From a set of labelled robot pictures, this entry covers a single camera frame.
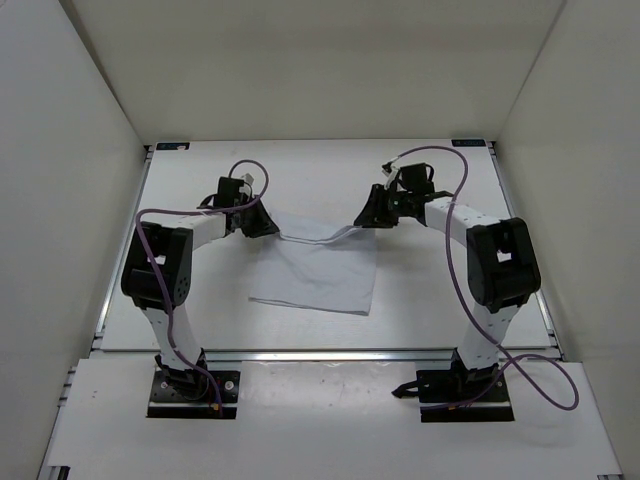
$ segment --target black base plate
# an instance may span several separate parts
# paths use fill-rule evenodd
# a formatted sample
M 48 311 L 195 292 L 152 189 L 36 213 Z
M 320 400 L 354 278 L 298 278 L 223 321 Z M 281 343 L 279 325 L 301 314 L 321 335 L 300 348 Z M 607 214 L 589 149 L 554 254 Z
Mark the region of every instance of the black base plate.
M 460 396 L 455 388 L 450 388 L 451 381 L 449 370 L 419 370 L 417 372 L 420 387 L 418 398 L 420 403 L 443 404 L 460 402 L 473 398 L 473 394 Z M 429 410 L 420 407 L 422 423 L 449 423 L 449 422 L 512 422 L 515 420 L 507 383 L 502 378 L 485 395 L 476 400 L 469 407 Z
M 222 414 L 210 405 L 213 398 L 205 394 L 201 399 L 194 400 L 183 397 L 166 384 L 164 374 L 156 370 L 149 394 L 147 407 L 148 418 L 207 418 L 211 420 L 233 420 L 236 418 L 238 392 L 240 389 L 240 372 L 236 370 L 209 370 L 216 379 L 222 399 Z M 233 388 L 225 389 L 225 383 L 233 382 Z

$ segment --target purple cable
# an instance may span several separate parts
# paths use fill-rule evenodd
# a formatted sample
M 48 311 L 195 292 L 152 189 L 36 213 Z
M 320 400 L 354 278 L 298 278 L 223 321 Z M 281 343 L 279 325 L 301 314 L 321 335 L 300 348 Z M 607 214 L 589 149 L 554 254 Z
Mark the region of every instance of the purple cable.
M 140 242 L 142 243 L 142 248 L 144 248 L 144 251 L 147 254 L 147 258 L 149 259 L 149 264 L 151 265 L 151 269 L 153 270 L 153 273 L 158 279 L 158 285 L 160 286 L 160 291 L 162 292 L 162 303 L 164 304 L 165 310 L 167 312 L 167 317 L 169 319 L 168 326 L 167 326 L 167 338 L 169 340 L 169 346 L 173 350 L 173 353 L 175 353 L 176 357 L 178 357 L 178 359 L 182 363 L 187 365 L 189 368 L 195 370 L 196 372 L 199 372 L 205 377 L 207 377 L 208 381 L 210 382 L 211 385 L 213 385 L 213 389 L 215 390 L 215 393 L 216 393 L 215 401 L 218 404 L 220 413 L 222 413 L 222 397 L 220 396 L 220 388 L 218 387 L 218 384 L 215 378 L 213 378 L 213 375 L 211 375 L 211 373 L 209 373 L 208 370 L 201 368 L 198 365 L 191 363 L 189 360 L 187 360 L 187 358 L 184 355 L 182 355 L 180 350 L 178 350 L 176 347 L 176 342 L 173 338 L 173 308 L 171 308 L 171 296 L 169 295 L 169 289 L 167 288 L 167 284 L 164 281 L 162 272 L 160 270 L 160 267 L 158 266 L 158 262 L 156 262 L 156 259 L 153 256 L 153 250 L 151 249 L 151 245 L 149 245 L 149 240 L 145 236 L 144 230 L 142 229 L 142 217 L 148 213 L 162 213 L 166 215 L 178 215 L 181 217 L 183 216 L 195 217 L 197 215 L 214 215 L 217 213 L 239 212 L 241 210 L 246 210 L 247 208 L 253 207 L 256 203 L 260 201 L 262 196 L 267 191 L 267 187 L 269 186 L 269 173 L 261 163 L 256 162 L 255 160 L 240 160 L 231 167 L 231 170 L 229 171 L 229 176 L 233 174 L 233 171 L 236 169 L 238 165 L 242 165 L 244 163 L 251 163 L 253 165 L 258 166 L 260 170 L 262 170 L 262 173 L 264 173 L 264 187 L 262 188 L 262 191 L 257 196 L 255 196 L 253 200 L 251 200 L 248 203 L 245 203 L 244 205 L 237 205 L 235 207 L 227 207 L 227 208 L 218 208 L 215 210 L 197 210 L 197 211 L 180 211 L 180 210 L 165 210 L 161 208 L 146 208 L 144 210 L 140 210 L 135 217 L 136 232 L 138 232 L 138 236 L 140 237 Z
M 498 341 L 496 341 L 491 335 L 489 335 L 478 323 L 478 321 L 474 318 L 473 313 L 471 312 L 471 310 L 469 309 L 469 306 L 467 305 L 466 300 L 464 299 L 464 296 L 462 295 L 462 289 L 460 288 L 460 283 L 458 282 L 458 276 L 456 275 L 454 266 L 453 266 L 453 258 L 451 255 L 451 221 L 453 219 L 453 210 L 455 208 L 455 204 L 456 204 L 456 200 L 458 199 L 458 195 L 460 195 L 460 192 L 462 191 L 462 188 L 464 187 L 465 183 L 467 182 L 467 177 L 469 176 L 469 162 L 467 161 L 466 157 L 460 153 L 458 150 L 454 149 L 454 148 L 450 148 L 450 147 L 440 147 L 440 146 L 436 146 L 436 145 L 429 145 L 429 146 L 424 146 L 424 147 L 416 147 L 416 148 L 412 148 L 411 150 L 407 150 L 406 152 L 401 153 L 400 155 L 398 155 L 398 159 L 405 157 L 407 155 L 409 155 L 410 153 L 413 152 L 417 152 L 420 150 L 444 150 L 447 152 L 451 152 L 456 154 L 460 160 L 462 160 L 462 163 L 464 164 L 464 173 L 462 175 L 462 179 L 460 180 L 460 184 L 458 185 L 458 188 L 456 188 L 453 197 L 451 199 L 451 204 L 449 206 L 449 210 L 447 211 L 447 219 L 446 219 L 446 224 L 445 224 L 445 250 L 446 250 L 446 255 L 447 255 L 447 266 L 449 268 L 449 273 L 451 274 L 451 281 L 453 282 L 453 288 L 456 291 L 456 295 L 458 297 L 458 300 L 460 301 L 460 304 L 462 305 L 462 308 L 464 309 L 464 312 L 467 314 L 467 317 L 469 318 L 469 321 L 471 322 L 471 324 L 476 328 L 476 330 L 478 330 L 478 332 L 480 332 L 480 334 L 487 339 L 487 341 L 491 342 L 493 345 L 495 345 L 498 350 L 500 350 L 500 352 L 507 358 L 507 361 L 505 362 L 505 364 L 502 366 L 502 368 L 498 371 L 498 374 L 496 375 L 496 377 L 493 379 L 493 381 L 478 395 L 476 395 L 475 397 L 469 399 L 469 400 L 463 400 L 460 402 L 452 402 L 452 403 L 444 403 L 442 405 L 433 405 L 430 407 L 424 407 L 425 410 L 438 410 L 438 409 L 442 409 L 442 408 L 455 408 L 455 407 L 460 407 L 460 406 L 464 406 L 464 405 L 470 405 L 473 402 L 475 402 L 476 400 L 480 399 L 484 394 L 486 394 L 494 385 L 495 383 L 502 377 L 502 375 L 504 374 L 504 371 L 511 365 L 515 366 L 516 369 L 522 374 L 522 376 L 525 378 L 525 380 L 527 380 L 531 386 L 547 401 L 549 402 L 551 405 L 553 405 L 556 408 L 559 408 L 560 410 L 565 410 L 565 411 L 571 411 L 571 410 L 575 410 L 578 407 L 578 404 L 580 403 L 580 394 L 578 392 L 578 387 L 576 386 L 576 383 L 573 381 L 573 379 L 571 378 L 571 375 L 569 375 L 569 373 L 562 368 L 562 366 L 554 361 L 551 358 L 545 357 L 544 355 L 538 355 L 536 353 L 524 353 L 522 355 L 517 355 L 517 356 L 512 356 L 509 351 L 504 348 L 502 345 L 500 345 L 500 343 Z M 545 392 L 542 387 L 540 387 L 540 385 L 538 385 L 536 383 L 536 381 L 531 378 L 531 376 L 524 371 L 524 369 L 520 366 L 520 364 L 518 363 L 520 360 L 524 360 L 525 358 L 533 358 L 533 359 L 537 359 L 537 360 L 543 360 L 546 362 L 549 362 L 551 365 L 553 365 L 554 367 L 556 367 L 558 370 L 560 370 L 560 372 L 565 376 L 565 378 L 569 381 L 569 384 L 571 385 L 571 388 L 573 389 L 573 395 L 574 395 L 574 402 L 573 404 L 566 406 L 566 405 L 562 405 L 561 403 L 556 402 L 553 398 L 551 398 L 547 392 Z

